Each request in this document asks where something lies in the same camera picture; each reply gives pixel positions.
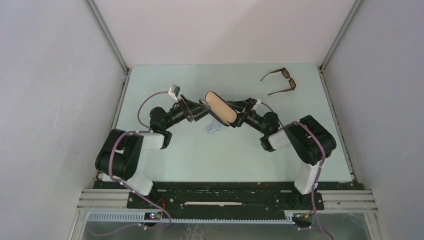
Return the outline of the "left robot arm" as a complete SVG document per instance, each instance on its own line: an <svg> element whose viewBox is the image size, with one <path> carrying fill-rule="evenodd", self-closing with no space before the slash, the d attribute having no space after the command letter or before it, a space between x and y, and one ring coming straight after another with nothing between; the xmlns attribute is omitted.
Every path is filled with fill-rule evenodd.
<svg viewBox="0 0 424 240"><path fill-rule="evenodd" d="M168 129L184 120L198 121L210 111L210 106L194 102L183 95L177 99L169 111L154 107L150 113L147 130L124 131L114 128L110 131L95 160L95 168L118 182L139 193L138 201L145 208L153 208L158 202L158 194L152 191L154 183L148 179L139 166L140 155L148 150L164 150L172 139Z"/></svg>

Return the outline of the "black glasses case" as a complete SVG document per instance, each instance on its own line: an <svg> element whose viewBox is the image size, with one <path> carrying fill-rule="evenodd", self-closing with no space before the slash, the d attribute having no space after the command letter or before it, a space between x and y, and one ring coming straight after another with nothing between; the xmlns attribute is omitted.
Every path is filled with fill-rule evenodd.
<svg viewBox="0 0 424 240"><path fill-rule="evenodd" d="M231 126L237 120L237 112L214 91L207 92L199 103L209 106L209 113L224 126Z"/></svg>

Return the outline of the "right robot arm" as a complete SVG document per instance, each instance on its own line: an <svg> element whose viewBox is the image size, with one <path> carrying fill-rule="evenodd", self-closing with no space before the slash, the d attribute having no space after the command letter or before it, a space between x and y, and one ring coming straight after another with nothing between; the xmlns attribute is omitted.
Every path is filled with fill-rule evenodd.
<svg viewBox="0 0 424 240"><path fill-rule="evenodd" d="M333 135L311 115L287 125L281 123L272 109L260 115L256 112L256 107L261 105L258 99L226 101L226 104L236 112L236 119L229 123L230 126L247 124L262 133L260 144L265 151L274 152L286 145L294 148L301 164L294 181L297 191L291 194L290 201L297 209L308 206L311 202L309 193L317 187L322 167L337 147Z"/></svg>

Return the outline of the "light blue cleaning cloth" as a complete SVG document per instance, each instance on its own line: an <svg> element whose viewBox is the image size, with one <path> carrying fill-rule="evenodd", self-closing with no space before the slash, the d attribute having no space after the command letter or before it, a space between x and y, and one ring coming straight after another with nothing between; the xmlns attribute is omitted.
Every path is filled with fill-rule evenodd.
<svg viewBox="0 0 424 240"><path fill-rule="evenodd" d="M217 120L213 120L212 122L210 122L210 123L208 123L208 124L206 124L204 127L203 127L203 131L205 132L205 133L208 133L208 134L213 134L213 133L216 133L216 132L218 132L218 131L220 131L220 130L222 130L223 128L225 128L226 126L225 125L223 125L222 123L220 123L219 121L217 121Z"/></svg>

